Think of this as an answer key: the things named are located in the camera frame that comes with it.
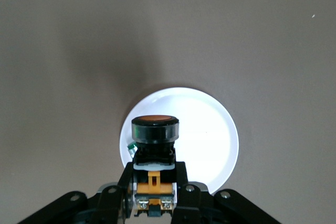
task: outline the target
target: bolt head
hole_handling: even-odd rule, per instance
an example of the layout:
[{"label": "bolt head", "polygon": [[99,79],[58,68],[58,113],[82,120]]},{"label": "bolt head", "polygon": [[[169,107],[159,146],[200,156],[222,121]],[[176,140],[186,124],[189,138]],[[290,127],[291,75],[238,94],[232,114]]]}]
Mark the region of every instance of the bolt head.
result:
[{"label": "bolt head", "polygon": [[70,201],[76,201],[76,200],[78,200],[80,198],[80,196],[79,195],[73,195],[71,198],[70,198]]},{"label": "bolt head", "polygon": [[113,194],[113,193],[115,193],[116,191],[117,191],[117,189],[115,189],[114,187],[111,187],[111,188],[108,190],[109,194]]},{"label": "bolt head", "polygon": [[228,198],[231,197],[231,195],[230,195],[227,191],[221,191],[221,192],[220,192],[220,195],[221,195],[221,197],[224,198],[224,199],[228,199]]},{"label": "bolt head", "polygon": [[187,191],[194,191],[194,190],[195,190],[195,187],[193,187],[192,185],[187,185],[187,186],[185,187],[185,189],[186,189]]}]

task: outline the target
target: gray surface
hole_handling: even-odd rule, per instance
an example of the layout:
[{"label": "gray surface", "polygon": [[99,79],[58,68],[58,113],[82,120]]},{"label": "gray surface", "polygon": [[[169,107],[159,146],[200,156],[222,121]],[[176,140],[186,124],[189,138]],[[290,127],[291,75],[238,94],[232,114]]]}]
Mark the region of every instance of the gray surface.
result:
[{"label": "gray surface", "polygon": [[334,223],[336,0],[0,1],[1,223],[117,181],[125,116],[173,86],[232,115],[224,187],[283,223]]}]

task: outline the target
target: screw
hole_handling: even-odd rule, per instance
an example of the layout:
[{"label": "screw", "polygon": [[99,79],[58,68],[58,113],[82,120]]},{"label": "screw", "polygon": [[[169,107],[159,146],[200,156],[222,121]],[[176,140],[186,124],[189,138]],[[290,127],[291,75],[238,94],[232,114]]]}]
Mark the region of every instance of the screw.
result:
[{"label": "screw", "polygon": [[70,198],[70,201],[76,201],[77,199],[79,199],[79,195],[73,195],[71,198]]},{"label": "screw", "polygon": [[171,200],[163,200],[162,201],[162,208],[163,209],[171,209],[172,208]]},{"label": "screw", "polygon": [[114,188],[114,187],[111,187],[110,189],[109,189],[109,194],[113,194],[113,193],[115,193],[117,190]]},{"label": "screw", "polygon": [[140,204],[140,208],[141,208],[141,209],[146,209],[146,208],[147,208],[147,204],[146,204],[146,203],[142,203],[142,204]]},{"label": "screw", "polygon": [[195,190],[195,187],[193,187],[192,185],[187,185],[187,186],[185,187],[185,189],[186,189],[187,191],[194,191],[194,190]]},{"label": "screw", "polygon": [[220,193],[221,197],[224,198],[224,199],[228,199],[231,197],[231,195],[227,192],[227,191],[222,191]]}]

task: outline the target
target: metal terminal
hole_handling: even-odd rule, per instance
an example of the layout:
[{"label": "metal terminal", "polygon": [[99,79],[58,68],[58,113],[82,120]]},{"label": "metal terminal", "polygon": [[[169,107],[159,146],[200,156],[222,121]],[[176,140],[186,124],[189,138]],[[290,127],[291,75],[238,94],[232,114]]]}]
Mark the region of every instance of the metal terminal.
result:
[{"label": "metal terminal", "polygon": [[109,192],[109,194],[113,194],[116,191],[117,191],[117,189],[115,189],[114,187],[111,187],[108,192]]},{"label": "metal terminal", "polygon": [[194,191],[194,190],[195,190],[195,187],[193,187],[192,185],[187,185],[187,186],[185,187],[185,189],[186,189],[187,191]]},{"label": "metal terminal", "polygon": [[71,198],[70,198],[70,201],[76,201],[77,199],[79,199],[80,196],[79,195],[73,195]]},{"label": "metal terminal", "polygon": [[220,192],[220,195],[221,195],[221,197],[224,198],[224,199],[228,199],[228,198],[231,197],[231,195],[230,195],[227,191],[222,191],[222,192]]},{"label": "metal terminal", "polygon": [[172,209],[172,201],[171,200],[162,200],[161,204],[162,204],[162,208],[164,210],[170,210],[170,209]]},{"label": "metal terminal", "polygon": [[149,200],[139,200],[138,204],[139,204],[140,209],[147,209]]}]

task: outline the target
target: white round dish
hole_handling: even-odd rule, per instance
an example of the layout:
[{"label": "white round dish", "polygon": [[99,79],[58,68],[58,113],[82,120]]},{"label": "white round dish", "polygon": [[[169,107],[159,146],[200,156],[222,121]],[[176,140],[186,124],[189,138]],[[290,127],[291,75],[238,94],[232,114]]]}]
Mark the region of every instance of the white round dish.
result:
[{"label": "white round dish", "polygon": [[132,161],[127,148],[133,142],[132,119],[151,114],[179,119],[176,160],[185,162],[189,181],[205,183],[211,194],[217,191],[231,175],[238,158],[238,133],[227,110],[212,96],[190,88],[168,88],[145,97],[132,109],[121,129],[124,166]]}]

